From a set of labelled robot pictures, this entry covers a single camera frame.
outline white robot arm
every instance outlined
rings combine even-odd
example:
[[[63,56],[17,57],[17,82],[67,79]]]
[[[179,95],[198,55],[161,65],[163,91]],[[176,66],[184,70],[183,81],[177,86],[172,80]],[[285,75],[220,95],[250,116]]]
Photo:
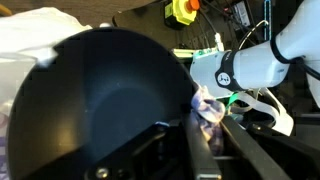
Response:
[[[217,97],[234,91],[273,87],[286,76],[292,59],[320,72],[320,1],[304,0],[289,25],[273,40],[237,51],[194,56],[194,81]],[[320,107],[320,81],[307,73],[310,91]]]

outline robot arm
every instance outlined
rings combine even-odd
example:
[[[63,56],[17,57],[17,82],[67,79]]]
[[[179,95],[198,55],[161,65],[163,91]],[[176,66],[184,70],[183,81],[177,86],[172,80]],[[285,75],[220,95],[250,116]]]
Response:
[[[297,57],[320,72],[318,17],[320,1],[304,0],[289,25],[273,41],[237,52],[194,56],[191,76],[198,84],[207,86],[213,96],[222,98],[234,91],[278,85],[285,78],[290,61]],[[320,81],[309,74],[307,78],[320,107]]]

